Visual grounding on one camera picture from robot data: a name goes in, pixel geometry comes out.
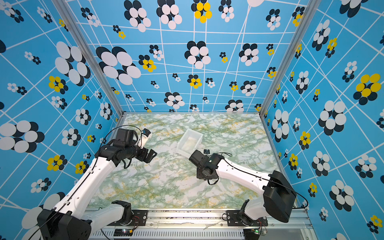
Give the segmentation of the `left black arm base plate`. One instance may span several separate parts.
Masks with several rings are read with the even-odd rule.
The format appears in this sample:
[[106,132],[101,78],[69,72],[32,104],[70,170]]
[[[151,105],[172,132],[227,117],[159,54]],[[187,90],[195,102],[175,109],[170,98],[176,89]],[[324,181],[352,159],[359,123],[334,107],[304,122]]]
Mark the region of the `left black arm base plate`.
[[148,210],[132,210],[132,219],[130,221],[117,221],[109,226],[145,226],[148,219]]

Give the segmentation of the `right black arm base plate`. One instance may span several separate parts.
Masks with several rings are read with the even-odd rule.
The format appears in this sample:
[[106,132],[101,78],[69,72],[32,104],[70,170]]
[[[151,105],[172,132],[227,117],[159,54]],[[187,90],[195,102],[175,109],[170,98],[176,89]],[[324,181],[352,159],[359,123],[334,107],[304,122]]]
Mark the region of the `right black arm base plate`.
[[222,214],[222,220],[227,222],[229,227],[267,227],[268,220],[261,217],[257,220],[251,220],[245,215],[240,214],[240,210],[227,210]]

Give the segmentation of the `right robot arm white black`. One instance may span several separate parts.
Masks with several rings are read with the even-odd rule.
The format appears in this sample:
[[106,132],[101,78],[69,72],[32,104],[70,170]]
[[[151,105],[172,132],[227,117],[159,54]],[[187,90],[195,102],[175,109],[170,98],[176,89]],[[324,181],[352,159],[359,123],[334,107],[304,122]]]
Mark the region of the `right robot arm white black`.
[[225,158],[224,153],[207,156],[196,150],[189,161],[197,167],[198,179],[215,182],[227,179],[261,196],[243,203],[238,217],[243,225],[251,226],[268,216],[282,223],[289,222],[298,194],[282,173],[253,171]]

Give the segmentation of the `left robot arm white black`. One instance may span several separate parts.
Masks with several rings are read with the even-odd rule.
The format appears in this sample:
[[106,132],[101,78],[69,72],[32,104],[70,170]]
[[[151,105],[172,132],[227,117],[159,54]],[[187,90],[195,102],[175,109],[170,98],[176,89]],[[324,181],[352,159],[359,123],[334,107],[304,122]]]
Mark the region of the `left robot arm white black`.
[[140,223],[134,217],[131,204],[114,201],[108,207],[86,214],[86,208],[93,195],[106,177],[126,159],[137,159],[150,163],[157,153],[145,148],[152,133],[141,130],[138,135],[124,125],[117,128],[115,139],[101,146],[86,173],[70,192],[54,207],[44,208],[37,217],[38,232],[42,240],[87,240],[96,231],[111,223],[123,225]]

